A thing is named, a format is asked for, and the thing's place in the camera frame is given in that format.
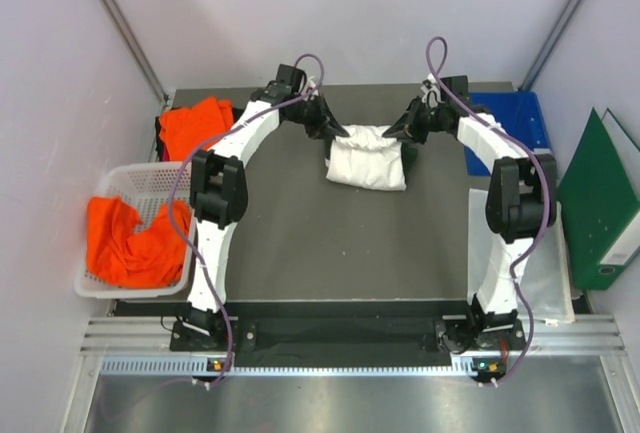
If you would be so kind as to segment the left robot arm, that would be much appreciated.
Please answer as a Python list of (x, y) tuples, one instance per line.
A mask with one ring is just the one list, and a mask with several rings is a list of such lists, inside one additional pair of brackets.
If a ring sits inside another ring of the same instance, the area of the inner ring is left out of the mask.
[(253, 154), (284, 122), (303, 126), (311, 139), (349, 135), (320, 94), (321, 85), (321, 79), (310, 79), (298, 63), (279, 65), (275, 78), (251, 94), (236, 123), (203, 140), (179, 167), (179, 175), (190, 172), (189, 204), (195, 228), (194, 239), (181, 236), (195, 260), (188, 302), (204, 315), (196, 320), (191, 334), (205, 349), (224, 345), (231, 352), (234, 346), (225, 308), (225, 275), (233, 234), (248, 209), (246, 166)]

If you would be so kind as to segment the white green raglan t-shirt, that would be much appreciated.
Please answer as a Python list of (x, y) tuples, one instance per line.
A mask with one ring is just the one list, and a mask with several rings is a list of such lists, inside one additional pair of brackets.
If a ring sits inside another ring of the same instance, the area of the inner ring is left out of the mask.
[(405, 191), (417, 148), (382, 134), (388, 126), (347, 125), (348, 136), (325, 141), (326, 179), (355, 188)]

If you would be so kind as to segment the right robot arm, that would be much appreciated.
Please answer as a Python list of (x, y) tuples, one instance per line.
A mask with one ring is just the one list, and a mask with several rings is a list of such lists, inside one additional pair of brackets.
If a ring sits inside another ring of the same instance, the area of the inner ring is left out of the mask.
[(464, 324), (447, 329), (451, 340), (487, 349), (521, 327), (517, 308), (526, 263), (556, 219), (556, 162), (549, 153), (533, 153), (487, 108), (472, 104), (466, 76), (429, 76), (421, 89), (383, 135), (423, 144), (431, 133), (448, 133), (490, 173), (485, 218), (493, 240), (487, 270)]

